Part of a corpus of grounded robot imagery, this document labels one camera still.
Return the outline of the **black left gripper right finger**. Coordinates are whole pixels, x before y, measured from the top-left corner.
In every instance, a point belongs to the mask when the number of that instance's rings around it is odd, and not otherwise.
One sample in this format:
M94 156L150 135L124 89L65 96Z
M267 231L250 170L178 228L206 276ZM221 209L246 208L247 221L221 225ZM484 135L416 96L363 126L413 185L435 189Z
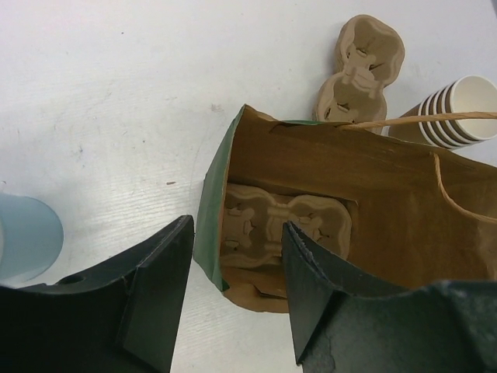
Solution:
M283 226L294 356L306 372L494 372L496 284L409 290Z

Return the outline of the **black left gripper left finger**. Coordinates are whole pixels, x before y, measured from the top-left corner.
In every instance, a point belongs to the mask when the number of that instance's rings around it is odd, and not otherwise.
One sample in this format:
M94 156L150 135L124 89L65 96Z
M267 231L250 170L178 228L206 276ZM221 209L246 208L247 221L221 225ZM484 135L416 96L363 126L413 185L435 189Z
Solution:
M1 289L3 372L167 372L193 253L178 217L56 284Z

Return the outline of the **green paper bag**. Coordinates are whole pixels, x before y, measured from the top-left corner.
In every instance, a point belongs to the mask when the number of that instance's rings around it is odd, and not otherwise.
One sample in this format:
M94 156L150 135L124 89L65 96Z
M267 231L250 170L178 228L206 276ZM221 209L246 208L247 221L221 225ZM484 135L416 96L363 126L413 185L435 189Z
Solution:
M243 106L207 171L193 257L230 301L285 313L282 258L276 265L220 262L226 186L296 197L330 197L352 219L344 260L404 288L441 280L496 278L496 169L427 145L282 122Z

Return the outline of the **brown pulp cup carrier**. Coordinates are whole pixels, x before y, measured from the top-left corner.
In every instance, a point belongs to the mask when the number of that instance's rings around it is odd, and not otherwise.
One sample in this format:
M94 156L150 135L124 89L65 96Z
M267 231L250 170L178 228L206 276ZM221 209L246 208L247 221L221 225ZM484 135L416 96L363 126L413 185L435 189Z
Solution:
M352 219L336 199L269 193L255 186L226 186L220 262L227 267L276 265L282 256L283 224L291 221L328 251L349 255Z

